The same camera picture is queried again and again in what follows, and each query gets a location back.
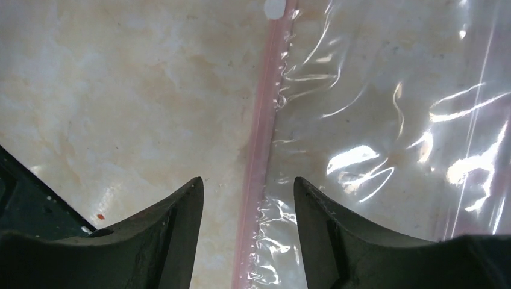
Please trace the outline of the clear zip top bag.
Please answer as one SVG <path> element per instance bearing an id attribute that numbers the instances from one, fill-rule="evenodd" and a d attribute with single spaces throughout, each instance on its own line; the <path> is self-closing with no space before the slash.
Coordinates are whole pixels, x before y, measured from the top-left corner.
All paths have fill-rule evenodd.
<path id="1" fill-rule="evenodd" d="M 432 242 L 510 237 L 509 1 L 266 1 L 233 288 L 309 288 L 297 177 Z"/>

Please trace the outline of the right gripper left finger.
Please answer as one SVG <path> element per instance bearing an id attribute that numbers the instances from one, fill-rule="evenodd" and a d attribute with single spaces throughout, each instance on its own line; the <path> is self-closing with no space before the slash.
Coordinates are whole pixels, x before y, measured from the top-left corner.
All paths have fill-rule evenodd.
<path id="1" fill-rule="evenodd" d="M 191 179 L 150 207 L 86 237 L 1 232 L 2 288 L 189 288 L 204 205 Z"/>

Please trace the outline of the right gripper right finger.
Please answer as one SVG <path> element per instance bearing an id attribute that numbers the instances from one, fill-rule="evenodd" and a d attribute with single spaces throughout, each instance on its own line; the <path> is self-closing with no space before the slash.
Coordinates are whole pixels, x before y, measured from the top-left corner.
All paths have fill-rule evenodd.
<path id="1" fill-rule="evenodd" d="M 372 222 L 302 177 L 293 185 L 309 288 L 509 288 L 510 237 L 432 242 Z"/>

